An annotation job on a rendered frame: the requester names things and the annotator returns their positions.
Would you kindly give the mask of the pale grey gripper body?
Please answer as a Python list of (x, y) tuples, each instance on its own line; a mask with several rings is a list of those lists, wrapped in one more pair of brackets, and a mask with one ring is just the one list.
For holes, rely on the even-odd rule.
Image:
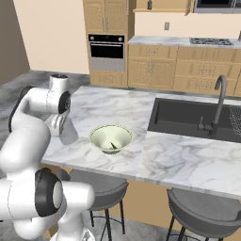
[(47, 125), (50, 129), (51, 136), (52, 137), (59, 137), (64, 129), (64, 120), (49, 120), (47, 122)]

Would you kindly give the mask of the pale green bowl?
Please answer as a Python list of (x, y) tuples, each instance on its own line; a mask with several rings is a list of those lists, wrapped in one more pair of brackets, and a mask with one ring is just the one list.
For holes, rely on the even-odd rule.
[(102, 125), (92, 130), (90, 143), (106, 154), (116, 154), (126, 148), (133, 139), (132, 133), (121, 125)]

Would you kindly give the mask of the grey bar stool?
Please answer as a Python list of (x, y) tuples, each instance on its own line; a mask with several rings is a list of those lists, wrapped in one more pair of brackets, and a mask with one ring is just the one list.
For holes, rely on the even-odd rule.
[(116, 204), (119, 204), (121, 217), (120, 224), (122, 226), (122, 233), (125, 233), (122, 200), (126, 194), (128, 186), (126, 179), (77, 169), (73, 169), (70, 173), (67, 173), (65, 169), (60, 169), (56, 176), (61, 181), (81, 182), (93, 187), (95, 192), (95, 202), (88, 209), (91, 225), (94, 225), (95, 216), (93, 215), (93, 212), (105, 211), (104, 232), (107, 232), (108, 234), (108, 241), (112, 241), (109, 209)]
[(205, 241), (224, 238), (241, 228), (241, 203), (225, 197), (172, 188), (167, 190), (172, 213), (166, 241), (171, 236), (174, 220), (182, 229), (177, 241), (183, 241), (185, 231), (203, 236)]

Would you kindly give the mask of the black and silver oven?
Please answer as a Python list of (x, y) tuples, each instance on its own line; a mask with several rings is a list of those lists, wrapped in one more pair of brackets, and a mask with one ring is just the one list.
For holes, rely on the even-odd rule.
[(90, 68), (94, 71), (123, 72), (124, 36), (88, 35)]

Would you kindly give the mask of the tall light wood cupboard run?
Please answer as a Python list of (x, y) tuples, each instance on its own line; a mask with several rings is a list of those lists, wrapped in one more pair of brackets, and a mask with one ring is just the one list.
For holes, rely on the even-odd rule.
[[(90, 83), (109, 87), (128, 87), (128, 41), (135, 35), (137, 0), (83, 0)], [(90, 68), (88, 35), (124, 36), (124, 71), (94, 71)]]

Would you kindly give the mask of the dark grey sink basin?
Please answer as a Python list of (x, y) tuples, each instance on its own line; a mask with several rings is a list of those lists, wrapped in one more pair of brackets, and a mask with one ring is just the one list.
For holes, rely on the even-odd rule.
[(214, 137), (210, 137), (207, 131), (199, 130), (198, 125), (200, 123), (211, 125), (215, 119), (217, 104), (156, 98), (148, 130), (241, 143), (241, 135), (238, 135), (233, 128), (232, 108), (233, 106), (229, 104), (222, 106), (217, 133)]

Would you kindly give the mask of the light wood base cupboard run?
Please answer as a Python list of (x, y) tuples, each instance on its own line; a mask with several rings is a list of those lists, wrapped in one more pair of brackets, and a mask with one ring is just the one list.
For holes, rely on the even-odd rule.
[(220, 75), (226, 95), (237, 94), (241, 80), (241, 49), (130, 44), (128, 86), (218, 95)]

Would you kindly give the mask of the dark grey curved tap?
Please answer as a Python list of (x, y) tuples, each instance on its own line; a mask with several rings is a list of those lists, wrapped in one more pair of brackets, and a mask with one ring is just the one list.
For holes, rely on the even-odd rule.
[(220, 89), (218, 104), (217, 104), (217, 111), (215, 114), (214, 120), (211, 122), (210, 125), (203, 124), (200, 122), (197, 126), (197, 129), (200, 131), (207, 131), (209, 137), (214, 137), (217, 134), (217, 128), (218, 128), (218, 121), (221, 114), (223, 102), (226, 95), (226, 87), (227, 87), (227, 80), (224, 75), (220, 75), (217, 79), (215, 90)]

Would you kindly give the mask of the black gas hob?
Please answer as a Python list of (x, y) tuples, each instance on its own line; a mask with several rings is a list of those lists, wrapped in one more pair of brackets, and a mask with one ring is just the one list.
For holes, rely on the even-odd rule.
[(233, 43), (229, 39), (215, 39), (215, 38), (189, 38), (191, 44), (201, 45), (220, 45), (231, 46)]

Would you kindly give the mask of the silver microwave oven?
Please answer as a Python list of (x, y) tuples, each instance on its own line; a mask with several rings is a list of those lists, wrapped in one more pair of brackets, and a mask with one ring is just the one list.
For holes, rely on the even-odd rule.
[(241, 13), (241, 0), (195, 0), (195, 13)]

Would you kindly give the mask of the light wood wall shelf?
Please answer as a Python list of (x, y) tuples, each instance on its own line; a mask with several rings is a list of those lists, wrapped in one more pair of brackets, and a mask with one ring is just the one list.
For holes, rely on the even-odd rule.
[(152, 0), (153, 7), (147, 9), (149, 0), (137, 0), (137, 7), (134, 12), (182, 12), (188, 15), (193, 11), (195, 0)]

